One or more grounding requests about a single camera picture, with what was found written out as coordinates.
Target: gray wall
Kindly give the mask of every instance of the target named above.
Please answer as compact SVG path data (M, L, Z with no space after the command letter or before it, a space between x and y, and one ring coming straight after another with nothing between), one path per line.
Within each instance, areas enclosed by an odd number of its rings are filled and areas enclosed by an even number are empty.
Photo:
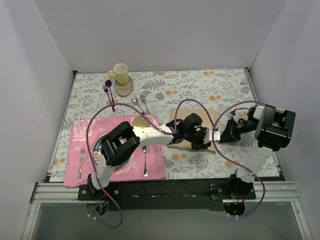
M46 176L72 72L32 0L0 0L0 239L19 239Z
M258 99L296 112L291 143L279 152L314 239L320 239L320 2L287 0L252 67Z
M72 70L252 66L286 0L34 0Z

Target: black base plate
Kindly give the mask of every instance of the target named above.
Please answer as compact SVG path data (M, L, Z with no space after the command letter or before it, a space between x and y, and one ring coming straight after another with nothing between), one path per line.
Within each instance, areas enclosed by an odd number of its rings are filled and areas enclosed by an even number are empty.
M105 190L118 202L122 209L211 209L223 211L222 198L211 199L210 185L224 188L228 178L205 178L183 180L153 180L110 182ZM255 199L255 192L250 192L246 199ZM96 196L89 194L88 186L79 187L79 201L104 200L100 191ZM117 210L113 204L109 210Z

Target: pink placemat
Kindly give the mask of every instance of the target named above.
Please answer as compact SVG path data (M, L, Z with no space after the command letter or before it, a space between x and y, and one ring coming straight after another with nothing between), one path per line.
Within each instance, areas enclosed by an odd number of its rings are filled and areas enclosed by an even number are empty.
M93 120L89 130L89 145L93 153L96 142L105 134L109 133L121 122L132 121L137 116L108 116L98 117ZM147 115L153 124L159 126L158 118L154 115ZM78 187L87 184L89 174L94 172L86 143L86 131L90 119L76 120L70 133L68 158L66 173L64 178L65 187ZM85 149L85 158L82 162L81 180L78 182L78 172L80 169L80 149ZM130 160L121 168L115 170L110 178L110 182L128 182L141 180L157 180L166 177L165 161L161 145L149 146L146 166L148 176L144 176L145 154L141 147L138 147L131 155Z

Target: floral tablecloth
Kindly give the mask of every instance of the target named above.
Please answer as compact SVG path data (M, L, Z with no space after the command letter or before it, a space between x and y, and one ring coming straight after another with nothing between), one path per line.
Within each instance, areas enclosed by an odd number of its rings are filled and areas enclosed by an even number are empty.
M144 94L151 114L157 115L160 125L169 121L171 108L177 107L184 99L196 99L206 108L213 108L219 114L235 103L254 99L243 69L142 71L130 72L129 75L133 79L132 93L126 97L120 97L113 90L114 101L131 104L132 97L140 99L140 94ZM102 84L107 79L107 73L76 75L50 182L64 181L70 130L75 120L89 119L99 109L109 104L108 97L102 88ZM182 107L201 108L195 102L185 102ZM131 108L117 106L115 112L108 108L99 117L136 114ZM226 126L227 120L227 115L222 117L218 125L220 131ZM241 136L239 142L218 144L218 147L227 157L243 163L253 146L253 142L254 134L247 133ZM162 146L162 150L166 178L168 179L228 178L236 169L232 163L224 160L217 153L180 150L167 146ZM279 176L273 157L266 161L257 175L260 177Z

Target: cable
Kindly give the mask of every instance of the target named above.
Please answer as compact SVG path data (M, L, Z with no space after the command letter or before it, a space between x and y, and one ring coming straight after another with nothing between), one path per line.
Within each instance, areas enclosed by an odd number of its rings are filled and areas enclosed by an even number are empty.
M88 153L89 153L89 156L90 156L90 159L91 159L91 163L92 163L92 166L93 166L93 170L94 170L94 173L93 173L93 174L96 174L96 177L97 177L96 180L97 180L97 183L98 183L99 187L101 188L101 190L104 192L104 194L105 194L105 195L115 204L115 206L118 208L119 213L120 213L120 222L119 222L118 225L113 226L113 225L107 223L106 221L100 219L99 217L95 217L94 219L97 219L98 221L100 221L101 223L105 224L107 227L112 228L112 229L116 229L116 228L120 227L121 224L122 224L122 222L123 222L123 212L122 212L119 204L118 204L118 203L116 202L116 200L115 200L112 196L110 196L110 194L107 193L107 191L103 188L103 186L101 185L100 180L99 180L99 178L98 178L98 175L97 175L96 164L95 164L94 158L93 158L93 156L92 156L92 153L91 153L91 150L90 150L90 145L89 145L89 129L90 129L90 126L91 126L93 120L97 117L97 115L98 115L99 113L101 113L103 110L105 110L105 109L107 109L107 108L109 108L109 107L114 107L114 106L117 106L117 105L118 105L118 106L126 106L126 107L128 107L128 108L133 109L133 110L136 111L138 114L140 114L140 115L141 115L146 121L148 121L148 122L150 123L150 125L153 126L156 130L160 131L160 132L163 133L163 134L173 135L173 134L175 134L175 133L177 132L177 115L178 115L178 110L179 110L180 106L181 106L184 102L186 102L186 101L192 101L192 102L195 102L195 103L199 104L199 105L203 108L203 110L206 112L206 114L207 114L207 116L208 116L208 118L209 118L209 120L210 120L210 122L211 122L211 124L212 124L212 127L213 127L213 128L212 128L212 143L213 143L213 146L214 146L214 148L216 149L217 153L220 154L220 155L221 155L224 159L226 159L227 161L229 161L229 162L231 162L231 163L233 163L233 164L235 164L235 165L237 165L237 166L239 166L239 167L242 167L242 168L246 169L247 171L249 171L250 173L252 173L252 171L251 171L249 168L247 168L247 167L245 167L245 166L243 166L243 165L241 165L241 164L239 164L239 163L237 163L237 162L235 162L235 161L232 161L231 159L227 158L226 156L224 156L224 155L221 153L221 151L217 148L217 145L216 145L216 143L215 143L215 141L214 141L214 139L215 139L215 138L214 138L214 133L215 133L215 132L214 132L214 129L216 129L217 124L218 124L219 120L221 119L221 117L222 117L227 111L229 111L230 109L234 108L235 106L238 106L238 105L241 105L241 104L246 104L246 103L255 103L255 104L264 105L263 103L260 103L260 102L258 102L258 101L253 101L253 100L247 100L247 101L239 102L239 103L237 103L237 104L232 105L231 107L228 107L228 108L218 117L218 119L217 119L215 122L213 122L213 120L212 120L212 118L211 118L208 110L206 109L206 107L205 107L201 102L199 102L199 101L197 101L197 100L195 100L195 99L189 99L189 98L188 98L188 99L182 100L182 101L179 103L179 105L177 106L177 108L176 108L175 115L174 115L174 131L173 131L173 132L166 132L166 131L161 130L159 127L157 127L155 124L153 124L147 117L145 117L138 109L136 109L135 107L133 107L133 106L131 106L131 105L129 105L129 104L126 104L126 103L111 103L111 104L109 104L109 105L104 106L103 108L101 108L101 109L100 109L99 111L97 111L96 114L91 118L91 120L90 120L89 123L88 123L87 129L86 129L85 137L86 137L86 146L87 146ZM257 177L255 174L252 174L252 175L253 175L255 178L257 178L258 181L262 184L263 194L262 194L262 197L261 197L261 200L259 201L259 203L258 203L251 211L249 211L249 212L241 215L240 217L248 216L249 214L253 213L253 212L260 206L262 200L263 200L264 197L265 197L266 188L265 188L265 185L264 185L263 181L262 181L259 177Z
M240 108L236 108L233 111L238 111L238 110L250 110L250 108L248 108L248 107L240 107Z
M211 191L211 189L213 189L213 188L223 188L223 187L225 187L225 186L223 186L223 185L209 186L204 190L203 194L207 195L211 200L213 200L212 197L211 197L211 194L213 193L213 191Z
M246 195L243 196L243 200L242 200L242 202L240 202L240 204L243 204L245 202L245 200L246 200Z
M101 198L98 198L97 200L101 200L101 199L103 199L105 196L106 196L106 195L103 195Z
M238 105L247 104L247 103L248 103L248 104L249 104L249 103L254 103L254 104L265 105L265 104L262 103L262 102L253 101L253 100L247 100L247 101L242 101L242 102L236 103L236 104L228 107L226 110L224 110L224 111L220 114L220 116L217 118L217 120L215 121L215 123L214 123L214 125L213 125L213 129L216 129L219 120L220 120L220 119L222 118L222 116L223 116L224 114L226 114L229 110L233 109L234 107L236 107L236 106L238 106ZM258 204L257 204L252 210L250 210L250 211L246 212L245 214L242 214L242 215L240 215L240 216L238 216L238 217L248 216L248 215L252 214L252 213L261 205L262 201L264 200L265 195L266 195L266 187L265 187L265 184L264 184L264 182L263 182L256 174L254 174L249 168L247 168L246 166L243 166L243 165L240 164L240 163L237 163L237 162L235 162L235 161L232 161L230 158L228 158L228 157L226 157L225 155L223 155L223 153L218 149L215 141L213 140L213 139L214 139L214 134L215 134L215 132L212 131L212 143L213 143L213 146L214 146L216 152L217 152L218 154L220 154L220 156L223 157L225 160L227 160L227 161L233 163L234 165L237 165L237 166L242 167L242 168L244 168L245 170L247 170L249 173L251 173L251 174L262 184L263 193L262 193L261 199L260 199L260 201L258 202Z
M242 197L242 196L240 196L237 201L233 202L233 204L237 205L237 203L239 202L239 200L241 199L241 197Z

